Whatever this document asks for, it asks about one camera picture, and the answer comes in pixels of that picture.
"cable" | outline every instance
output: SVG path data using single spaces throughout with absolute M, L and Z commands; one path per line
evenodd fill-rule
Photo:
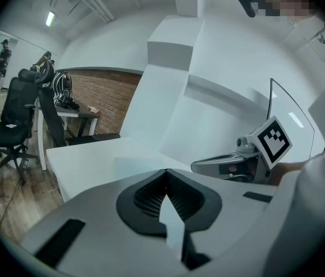
M 16 186 L 14 187 L 14 191 L 13 191 L 13 193 L 12 193 L 11 199 L 10 199 L 10 201 L 8 202 L 7 207 L 6 207 L 6 209 L 5 209 L 5 211 L 4 211 L 3 215 L 2 215 L 2 218 L 1 218 L 1 220 L 0 220 L 0 229 L 1 229 L 1 225 L 2 225 L 3 219 L 5 218 L 5 215 L 6 215 L 7 211 L 8 211 L 8 208 L 10 207 L 10 205 L 11 205 L 11 203 L 12 203 L 12 200 L 13 200 L 14 194 L 16 193 L 16 190 L 18 189 L 18 185 L 19 185 L 19 183 L 20 183 L 20 179 L 18 179 L 17 184 L 16 184 Z

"chair base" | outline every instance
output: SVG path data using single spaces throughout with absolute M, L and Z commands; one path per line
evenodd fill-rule
M 13 147 L 9 147 L 6 149 L 0 149 L 0 157 L 2 157 L 2 154 L 7 155 L 2 161 L 0 161 L 0 169 L 9 163 L 11 160 L 14 161 L 14 165 L 16 167 L 16 170 L 18 172 L 18 177 L 20 180 L 21 186 L 25 184 L 24 174 L 23 174 L 23 168 L 27 166 L 28 159 L 36 159 L 37 164 L 40 162 L 39 157 L 32 154 L 27 154 L 26 150 L 28 147 L 26 147 L 24 144 L 18 146 L 16 149 Z M 20 165 L 17 163 L 17 158 L 22 158 L 22 161 Z

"fluorescent light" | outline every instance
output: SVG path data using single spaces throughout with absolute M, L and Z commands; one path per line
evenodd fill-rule
M 46 22 L 46 25 L 49 27 L 52 23 L 54 19 L 54 13 L 53 12 L 49 12 L 48 14 L 48 18 L 47 18 L 47 22 Z
M 291 116 L 291 118 L 295 121 L 295 123 L 297 123 L 300 128 L 304 128 L 302 122 L 297 118 L 294 113 L 288 113 L 288 115 Z

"ceiling light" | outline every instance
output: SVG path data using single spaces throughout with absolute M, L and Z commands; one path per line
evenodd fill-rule
M 288 114 L 289 114 L 289 116 L 291 116 L 291 118 L 295 121 L 295 123 L 297 123 L 297 125 L 300 128 L 304 128 L 302 122 L 297 118 L 297 116 L 294 113 L 288 113 Z
M 48 18 L 47 18 L 47 22 L 46 22 L 46 25 L 49 27 L 52 23 L 54 19 L 54 13 L 53 12 L 49 12 L 48 14 Z

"black slot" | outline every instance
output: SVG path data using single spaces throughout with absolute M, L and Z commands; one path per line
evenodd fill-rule
M 55 268 L 84 226 L 85 223 L 80 220 L 69 219 L 35 254 L 35 257 Z
M 243 194 L 243 197 L 247 197 L 250 199 L 254 199 L 254 200 L 262 201 L 262 202 L 266 202 L 266 203 L 269 203 L 272 199 L 272 196 L 258 194 L 258 193 L 254 193 L 254 192 L 246 192 L 245 194 Z

